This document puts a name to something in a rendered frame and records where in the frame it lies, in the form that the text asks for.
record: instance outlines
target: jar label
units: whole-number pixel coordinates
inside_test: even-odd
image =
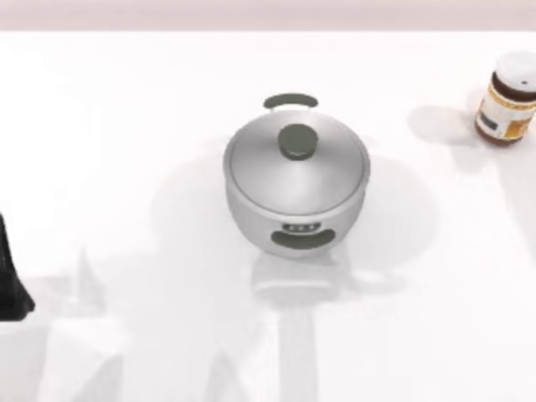
[[[536,102],[515,102],[499,94],[489,85],[477,114],[478,127],[490,137],[515,140],[528,130]]]

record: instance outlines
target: lid knob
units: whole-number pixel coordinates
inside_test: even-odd
[[[286,158],[303,161],[315,153],[318,134],[304,124],[290,124],[279,132],[278,141],[281,153]]]

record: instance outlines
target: white lid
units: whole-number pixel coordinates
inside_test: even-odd
[[[511,52],[497,62],[497,77],[514,90],[536,92],[536,54]]]

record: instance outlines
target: pot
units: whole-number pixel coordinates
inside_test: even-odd
[[[291,110],[276,110],[294,105]],[[370,176],[359,137],[315,111],[303,94],[275,95],[271,112],[240,128],[225,149],[229,210],[241,233],[263,251],[288,258],[319,255],[357,220]]]

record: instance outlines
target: jar lid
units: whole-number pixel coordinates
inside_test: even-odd
[[[497,62],[497,77],[514,90],[536,93],[536,54],[511,52]]]
[[[236,187],[278,214],[320,214],[369,178],[369,155],[342,123],[312,111],[274,111],[242,127],[228,145]]]

